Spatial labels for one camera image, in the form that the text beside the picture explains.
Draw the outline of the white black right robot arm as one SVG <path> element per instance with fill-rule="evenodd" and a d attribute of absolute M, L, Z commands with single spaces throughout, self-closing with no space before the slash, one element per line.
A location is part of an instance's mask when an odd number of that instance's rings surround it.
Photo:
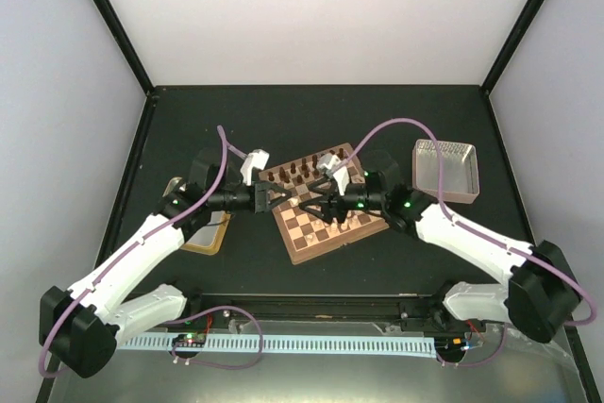
<path fill-rule="evenodd" d="M 450 330 L 477 319 L 510 324 L 541 344 L 550 342 L 582 300 L 562 250 L 552 242 L 517 241 L 469 221 L 404 182 L 397 163 L 378 152 L 355 182 L 342 157 L 330 152 L 313 159 L 319 177 L 300 203 L 308 214 L 343 223 L 350 211 L 373 214 L 389 228 L 445 249 L 493 279 L 491 284 L 458 282 L 429 306 L 432 325 Z"/>

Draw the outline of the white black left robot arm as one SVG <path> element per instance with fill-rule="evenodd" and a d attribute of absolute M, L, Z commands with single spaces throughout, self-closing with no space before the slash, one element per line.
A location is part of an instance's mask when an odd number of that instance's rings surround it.
<path fill-rule="evenodd" d="M 166 257 L 177 251 L 213 213 L 269 212 L 292 193 L 262 180 L 268 155 L 249 153 L 240 171 L 228 165 L 227 152 L 201 150 L 183 178 L 166 193 L 142 226 L 112 256 L 66 290 L 48 289 L 40 301 L 39 342 L 82 378 L 98 373 L 116 348 L 156 325 L 195 325 L 201 301 L 162 284 L 128 300 L 132 290 Z"/>

